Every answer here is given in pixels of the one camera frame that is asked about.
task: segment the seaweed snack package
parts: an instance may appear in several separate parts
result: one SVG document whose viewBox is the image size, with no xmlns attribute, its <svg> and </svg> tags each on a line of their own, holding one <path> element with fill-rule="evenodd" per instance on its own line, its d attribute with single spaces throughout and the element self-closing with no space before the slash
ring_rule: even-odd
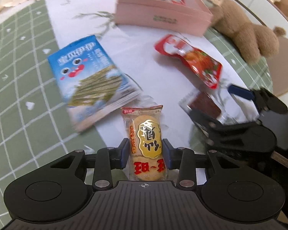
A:
<svg viewBox="0 0 288 230">
<path fill-rule="evenodd" d="M 163 55 L 180 58 L 209 88 L 217 88 L 222 65 L 202 50 L 172 34 L 157 42 L 155 49 Z"/>
<path fill-rule="evenodd" d="M 94 35 L 69 44 L 48 61 L 77 131 L 87 129 L 140 93 Z"/>
<path fill-rule="evenodd" d="M 130 180 L 161 181 L 167 178 L 159 122 L 162 108 L 163 105 L 121 108 L 130 140 Z"/>
</svg>

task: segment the gold label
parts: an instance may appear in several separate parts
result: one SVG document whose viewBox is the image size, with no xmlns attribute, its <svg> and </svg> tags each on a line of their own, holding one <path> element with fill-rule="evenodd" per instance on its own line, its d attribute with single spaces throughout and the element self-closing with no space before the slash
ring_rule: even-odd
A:
<svg viewBox="0 0 288 230">
<path fill-rule="evenodd" d="M 139 124 L 137 136 L 140 139 L 139 149 L 143 156 L 154 159 L 162 153 L 161 130 L 158 123 L 148 119 Z"/>
<path fill-rule="evenodd" d="M 276 151 L 273 151 L 271 158 L 288 168 L 288 159 Z"/>
</svg>

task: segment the table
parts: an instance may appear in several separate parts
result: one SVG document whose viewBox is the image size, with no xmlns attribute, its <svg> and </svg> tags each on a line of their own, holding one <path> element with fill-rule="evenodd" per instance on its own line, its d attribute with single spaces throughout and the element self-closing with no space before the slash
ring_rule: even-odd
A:
<svg viewBox="0 0 288 230">
<path fill-rule="evenodd" d="M 213 29 L 205 34 L 211 44 L 204 37 L 167 30 L 117 27 L 113 23 L 114 11 L 115 0 L 40 0 L 0 15 L 0 228 L 10 219 L 3 193 L 14 179 L 75 149 L 95 153 L 106 146 L 117 147 L 126 137 L 118 110 L 85 134 L 79 135 L 72 129 L 46 58 L 81 37 L 96 34 L 117 66 L 142 88 L 137 106 L 164 105 L 162 135 L 174 147 L 203 152 L 199 132 L 178 105 L 202 83 L 178 60 L 154 50 L 154 43 L 167 33 L 184 37 L 223 64 L 220 86 L 212 95 L 222 111 L 227 112 L 225 122 L 252 120 L 257 116 L 254 105 L 245 101 L 243 113 L 226 86 L 234 83 L 271 89 L 264 62 L 247 66 Z M 88 173 L 87 183 L 92 170 Z M 116 173 L 115 179 L 119 177 L 123 174 Z M 204 173 L 199 172 L 199 184 L 204 181 Z"/>
</svg>

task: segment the white heart symbol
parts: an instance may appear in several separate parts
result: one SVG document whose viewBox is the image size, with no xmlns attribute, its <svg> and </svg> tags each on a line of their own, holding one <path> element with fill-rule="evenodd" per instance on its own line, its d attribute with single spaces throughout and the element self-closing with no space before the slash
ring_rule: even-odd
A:
<svg viewBox="0 0 288 230">
<path fill-rule="evenodd" d="M 50 53 L 50 51 L 51 51 L 51 49 L 49 49 L 49 48 L 43 49 L 44 54 L 48 54 L 48 53 Z"/>
<path fill-rule="evenodd" d="M 33 102 L 26 102 L 26 106 L 29 111 L 33 110 L 35 103 Z"/>
</svg>

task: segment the rice cracker package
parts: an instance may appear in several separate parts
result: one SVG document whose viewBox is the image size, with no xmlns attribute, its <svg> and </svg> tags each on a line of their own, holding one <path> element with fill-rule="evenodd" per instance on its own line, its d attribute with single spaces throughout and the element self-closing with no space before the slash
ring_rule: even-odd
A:
<svg viewBox="0 0 288 230">
<path fill-rule="evenodd" d="M 162 108 L 163 105 L 147 108 L 121 108 L 130 140 L 130 180 L 161 181 L 166 179 L 167 170 L 162 156 L 159 122 Z"/>
<path fill-rule="evenodd" d="M 140 93 L 94 35 L 69 44 L 48 61 L 77 131 L 87 129 Z"/>
</svg>

